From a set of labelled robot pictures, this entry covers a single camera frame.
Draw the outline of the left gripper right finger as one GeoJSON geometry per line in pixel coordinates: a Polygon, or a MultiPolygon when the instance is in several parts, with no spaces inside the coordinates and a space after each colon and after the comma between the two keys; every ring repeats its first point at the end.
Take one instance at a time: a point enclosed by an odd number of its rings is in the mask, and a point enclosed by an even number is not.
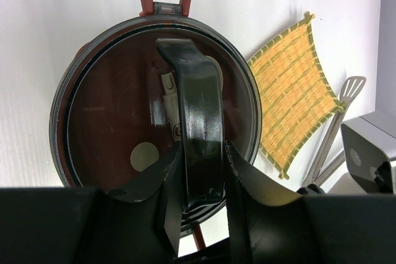
{"type": "Polygon", "coordinates": [[[224,146],[233,263],[394,263],[393,195],[300,195],[224,146]]]}

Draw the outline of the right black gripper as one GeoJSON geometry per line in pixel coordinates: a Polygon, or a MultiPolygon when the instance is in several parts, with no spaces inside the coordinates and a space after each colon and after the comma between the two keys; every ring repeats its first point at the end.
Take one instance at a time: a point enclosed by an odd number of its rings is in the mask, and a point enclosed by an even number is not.
{"type": "Polygon", "coordinates": [[[300,195],[324,195],[325,192],[315,184],[309,184],[306,187],[301,187],[296,191],[300,195]]]}

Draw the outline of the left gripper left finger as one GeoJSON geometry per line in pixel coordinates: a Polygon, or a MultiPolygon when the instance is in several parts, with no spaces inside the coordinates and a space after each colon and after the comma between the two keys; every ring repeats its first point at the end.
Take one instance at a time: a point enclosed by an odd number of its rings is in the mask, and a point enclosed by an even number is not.
{"type": "Polygon", "coordinates": [[[178,254],[182,148],[122,187],[1,189],[2,263],[169,263],[178,254]]]}

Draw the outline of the metal tongs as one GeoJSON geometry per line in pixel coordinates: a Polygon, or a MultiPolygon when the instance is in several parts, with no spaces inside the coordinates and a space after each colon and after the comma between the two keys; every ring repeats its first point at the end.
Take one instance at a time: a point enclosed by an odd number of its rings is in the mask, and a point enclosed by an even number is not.
{"type": "Polygon", "coordinates": [[[302,183],[303,187],[307,187],[309,184],[315,183],[316,179],[319,177],[320,171],[325,163],[327,155],[329,154],[343,118],[345,117],[346,111],[355,98],[359,95],[365,83],[366,77],[363,76],[352,76],[344,81],[339,96],[343,111],[337,111],[334,114],[329,128],[324,135],[324,139],[312,162],[312,166],[310,167],[308,174],[302,183]]]}

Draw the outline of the grey transparent lid with handles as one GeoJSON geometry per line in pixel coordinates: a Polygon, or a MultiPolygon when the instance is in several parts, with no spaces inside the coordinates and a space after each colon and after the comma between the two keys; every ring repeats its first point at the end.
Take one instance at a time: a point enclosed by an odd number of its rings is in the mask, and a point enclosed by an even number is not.
{"type": "MultiPolygon", "coordinates": [[[[237,53],[238,59],[244,62],[247,77],[253,84],[254,96],[257,99],[259,146],[261,132],[259,93],[252,72],[239,51],[214,29],[189,17],[191,0],[179,0],[177,4],[154,0],[140,1],[142,12],[139,17],[111,27],[91,41],[87,48],[88,52],[85,52],[83,61],[79,64],[80,72],[74,72],[75,82],[69,97],[70,107],[71,97],[80,76],[100,54],[123,38],[159,28],[197,32],[225,44],[227,48],[237,53]]],[[[175,143],[181,144],[183,157],[180,188],[183,196],[181,238],[188,230],[213,216],[225,205],[223,164],[224,146],[227,140],[222,85],[219,66],[202,54],[192,40],[158,38],[155,46],[176,76],[181,140],[175,143]]]]}

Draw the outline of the cream small stick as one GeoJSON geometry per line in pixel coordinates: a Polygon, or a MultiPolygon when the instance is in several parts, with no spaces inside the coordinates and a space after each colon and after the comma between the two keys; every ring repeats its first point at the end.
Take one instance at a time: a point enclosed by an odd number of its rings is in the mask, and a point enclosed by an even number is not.
{"type": "Polygon", "coordinates": [[[181,129],[179,120],[178,95],[173,74],[171,72],[162,74],[161,81],[165,92],[163,95],[163,101],[171,127],[171,134],[174,138],[174,141],[180,141],[181,129]]]}

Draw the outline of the dark red lid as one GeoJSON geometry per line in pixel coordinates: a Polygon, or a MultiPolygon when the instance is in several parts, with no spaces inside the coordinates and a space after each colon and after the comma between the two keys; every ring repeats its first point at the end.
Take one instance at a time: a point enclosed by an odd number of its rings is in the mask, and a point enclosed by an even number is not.
{"type": "Polygon", "coordinates": [[[171,134],[161,75],[171,67],[158,38],[190,39],[219,66],[225,138],[248,160],[258,147],[258,105],[237,53],[213,38],[159,28],[130,35],[96,58],[80,76],[67,117],[69,164],[82,186],[115,189],[161,158],[177,142],[171,134]]]}

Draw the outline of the pink steel-lined pot with handles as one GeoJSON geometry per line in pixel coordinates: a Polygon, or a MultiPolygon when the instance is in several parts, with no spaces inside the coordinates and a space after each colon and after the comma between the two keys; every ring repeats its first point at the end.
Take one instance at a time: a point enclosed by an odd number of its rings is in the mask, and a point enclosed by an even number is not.
{"type": "Polygon", "coordinates": [[[56,171],[66,187],[81,187],[81,182],[69,164],[67,156],[67,117],[70,107],[69,97],[74,86],[74,72],[80,72],[79,64],[91,41],[83,45],[75,54],[57,87],[50,113],[49,141],[56,171]]]}

